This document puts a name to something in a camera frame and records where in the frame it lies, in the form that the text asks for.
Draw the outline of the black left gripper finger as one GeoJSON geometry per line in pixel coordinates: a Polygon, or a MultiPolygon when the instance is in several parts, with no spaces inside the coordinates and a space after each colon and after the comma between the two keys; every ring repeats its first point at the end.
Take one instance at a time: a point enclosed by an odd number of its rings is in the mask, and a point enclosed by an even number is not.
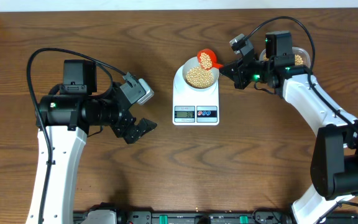
{"type": "Polygon", "coordinates": [[[145,132],[145,125],[131,126],[124,131],[123,138],[127,144],[134,144],[145,134],[145,132]]]}
{"type": "Polygon", "coordinates": [[[151,120],[148,120],[148,119],[145,119],[145,118],[142,118],[138,125],[138,130],[141,134],[146,134],[150,131],[153,131],[156,127],[157,127],[157,123],[151,121],[151,120]]]}

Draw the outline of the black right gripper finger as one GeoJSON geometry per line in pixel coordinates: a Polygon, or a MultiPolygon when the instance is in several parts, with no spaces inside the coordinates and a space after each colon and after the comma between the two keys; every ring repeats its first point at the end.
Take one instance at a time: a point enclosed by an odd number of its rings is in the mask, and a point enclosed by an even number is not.
{"type": "Polygon", "coordinates": [[[233,71],[220,71],[220,74],[228,77],[230,80],[232,80],[235,84],[238,84],[238,73],[233,71]]]}
{"type": "Polygon", "coordinates": [[[219,69],[219,72],[220,73],[237,73],[238,66],[239,66],[239,61],[235,60],[233,62],[223,65],[223,67],[221,67],[219,69]]]}

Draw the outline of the red measuring scoop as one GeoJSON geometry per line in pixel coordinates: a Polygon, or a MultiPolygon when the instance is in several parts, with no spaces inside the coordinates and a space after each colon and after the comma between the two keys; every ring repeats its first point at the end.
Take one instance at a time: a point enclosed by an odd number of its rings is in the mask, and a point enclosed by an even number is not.
{"type": "Polygon", "coordinates": [[[200,50],[200,51],[197,53],[197,59],[198,59],[199,64],[200,64],[199,56],[200,56],[200,53],[201,53],[201,52],[205,52],[205,53],[207,53],[207,54],[211,57],[211,60],[212,60],[212,62],[213,62],[212,68],[220,69],[221,67],[223,67],[223,65],[217,63],[216,54],[215,54],[211,49],[203,49],[203,50],[200,50]]]}

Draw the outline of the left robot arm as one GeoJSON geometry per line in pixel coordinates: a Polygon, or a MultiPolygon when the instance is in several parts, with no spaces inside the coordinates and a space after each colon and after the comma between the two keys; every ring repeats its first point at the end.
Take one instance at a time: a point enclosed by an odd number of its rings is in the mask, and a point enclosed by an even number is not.
{"type": "Polygon", "coordinates": [[[123,84],[111,82],[97,95],[98,67],[89,60],[66,60],[63,82],[38,103],[39,158],[27,223],[74,222],[78,165],[90,127],[108,126],[117,138],[133,144],[157,126],[145,118],[136,120],[129,111],[153,97],[147,82],[127,73],[123,84]]]}

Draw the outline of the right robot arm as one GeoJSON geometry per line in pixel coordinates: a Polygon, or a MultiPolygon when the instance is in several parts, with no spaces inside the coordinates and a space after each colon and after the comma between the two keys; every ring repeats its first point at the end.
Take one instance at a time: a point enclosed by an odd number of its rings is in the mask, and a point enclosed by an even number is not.
{"type": "Polygon", "coordinates": [[[291,205],[293,223],[322,223],[358,196],[358,119],[320,87],[307,65],[296,65],[291,33],[266,34],[267,60],[256,60],[254,47],[240,34],[230,41],[241,57],[220,68],[237,89],[266,83],[301,114],[316,135],[310,166],[312,184],[291,205]]]}

